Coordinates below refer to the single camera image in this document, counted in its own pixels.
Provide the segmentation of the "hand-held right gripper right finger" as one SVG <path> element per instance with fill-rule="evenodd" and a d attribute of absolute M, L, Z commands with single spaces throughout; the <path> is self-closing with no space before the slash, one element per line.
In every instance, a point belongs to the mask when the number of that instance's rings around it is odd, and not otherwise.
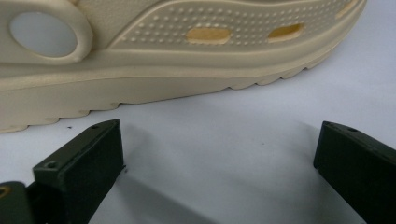
<path fill-rule="evenodd" d="M 396 149 L 325 121 L 314 167 L 367 224 L 396 224 Z"/>

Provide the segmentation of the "cream foam clog shoe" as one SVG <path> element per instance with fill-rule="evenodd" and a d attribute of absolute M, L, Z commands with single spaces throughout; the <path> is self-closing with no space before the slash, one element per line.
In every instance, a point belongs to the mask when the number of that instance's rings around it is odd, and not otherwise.
<path fill-rule="evenodd" d="M 293 77 L 367 0 L 0 0 L 0 133 Z"/>

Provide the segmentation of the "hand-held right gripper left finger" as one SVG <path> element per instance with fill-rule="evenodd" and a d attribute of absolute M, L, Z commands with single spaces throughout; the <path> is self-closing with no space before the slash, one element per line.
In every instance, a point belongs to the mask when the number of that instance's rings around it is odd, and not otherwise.
<path fill-rule="evenodd" d="M 33 168 L 44 224 L 88 224 L 124 168 L 120 122 L 94 124 Z"/>

